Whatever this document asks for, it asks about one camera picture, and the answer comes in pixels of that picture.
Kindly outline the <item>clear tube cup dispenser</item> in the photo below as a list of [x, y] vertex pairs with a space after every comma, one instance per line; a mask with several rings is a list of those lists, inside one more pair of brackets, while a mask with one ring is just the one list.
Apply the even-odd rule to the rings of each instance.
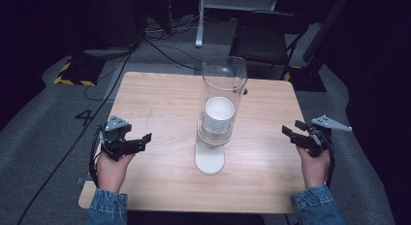
[[[215, 175], [224, 167], [225, 145], [232, 137], [247, 80], [246, 63], [243, 58], [207, 56], [203, 60], [195, 164], [206, 175]], [[236, 109], [231, 127], [222, 134], [210, 133], [203, 126], [205, 104], [212, 97], [225, 97], [234, 104]]]

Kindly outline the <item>white cup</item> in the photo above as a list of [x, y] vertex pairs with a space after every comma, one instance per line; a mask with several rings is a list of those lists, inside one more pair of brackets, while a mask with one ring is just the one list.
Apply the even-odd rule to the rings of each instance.
[[203, 126], [213, 134], [222, 134], [231, 127], [234, 115], [234, 104], [225, 97], [212, 97], [205, 103]]

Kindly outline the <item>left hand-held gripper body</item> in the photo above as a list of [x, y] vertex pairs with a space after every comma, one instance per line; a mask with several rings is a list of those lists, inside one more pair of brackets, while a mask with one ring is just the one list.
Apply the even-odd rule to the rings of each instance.
[[114, 161], [129, 155], [126, 153], [126, 147], [131, 145], [131, 140], [127, 141], [125, 135], [131, 130], [132, 125], [128, 121], [112, 115], [100, 131], [101, 150]]

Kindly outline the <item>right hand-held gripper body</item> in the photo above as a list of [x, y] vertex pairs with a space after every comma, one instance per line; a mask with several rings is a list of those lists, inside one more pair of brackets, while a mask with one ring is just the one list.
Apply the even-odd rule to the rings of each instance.
[[294, 145], [304, 148], [311, 157], [318, 157], [324, 150], [332, 148], [332, 129], [353, 131], [351, 126], [346, 126], [326, 115], [313, 118], [311, 123], [306, 125], [308, 126], [306, 130], [308, 135], [303, 135], [303, 140]]

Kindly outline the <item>black stand with slanted pole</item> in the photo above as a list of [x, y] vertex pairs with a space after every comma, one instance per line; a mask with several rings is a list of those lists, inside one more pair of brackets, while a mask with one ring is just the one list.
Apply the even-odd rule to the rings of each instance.
[[308, 64], [302, 68], [290, 67], [286, 74], [296, 91], [326, 92], [319, 71], [330, 55], [332, 28], [349, 0], [337, 0], [302, 58]]

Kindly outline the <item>black folding chair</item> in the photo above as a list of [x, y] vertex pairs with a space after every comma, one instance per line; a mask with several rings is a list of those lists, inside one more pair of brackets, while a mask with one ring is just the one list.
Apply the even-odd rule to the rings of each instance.
[[280, 78], [288, 72], [290, 60], [309, 22], [302, 16], [267, 10], [244, 14], [237, 23], [231, 56], [252, 62], [282, 66]]

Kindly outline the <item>black base with yellow stripes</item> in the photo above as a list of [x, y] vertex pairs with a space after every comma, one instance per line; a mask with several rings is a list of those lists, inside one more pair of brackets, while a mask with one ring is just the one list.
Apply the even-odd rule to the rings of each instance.
[[79, 61], [70, 58], [66, 61], [53, 83], [86, 86], [96, 85], [105, 64], [105, 60]]

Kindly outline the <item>white metal stand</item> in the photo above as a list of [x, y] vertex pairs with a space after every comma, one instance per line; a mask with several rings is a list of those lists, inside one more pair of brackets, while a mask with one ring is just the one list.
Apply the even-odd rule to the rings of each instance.
[[205, 29], [204, 16], [206, 9], [220, 9], [233, 11], [255, 11], [270, 10], [273, 11], [277, 0], [199, 0], [199, 23], [197, 27], [197, 36], [195, 47], [203, 46], [203, 37]]

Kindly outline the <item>person's right hand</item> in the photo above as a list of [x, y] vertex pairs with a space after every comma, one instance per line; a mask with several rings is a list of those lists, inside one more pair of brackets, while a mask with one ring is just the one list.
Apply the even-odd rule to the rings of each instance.
[[302, 147], [298, 146], [297, 151], [301, 159], [301, 172], [304, 186], [311, 188], [324, 185], [331, 163], [330, 152], [324, 150], [318, 157], [311, 157]]

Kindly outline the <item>person's left hand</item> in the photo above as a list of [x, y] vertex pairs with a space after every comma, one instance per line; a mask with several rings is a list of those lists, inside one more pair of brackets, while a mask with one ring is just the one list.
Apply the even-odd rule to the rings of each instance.
[[125, 155], [114, 161], [103, 152], [97, 160], [98, 188], [112, 193], [119, 193], [126, 178], [127, 169], [134, 155]]

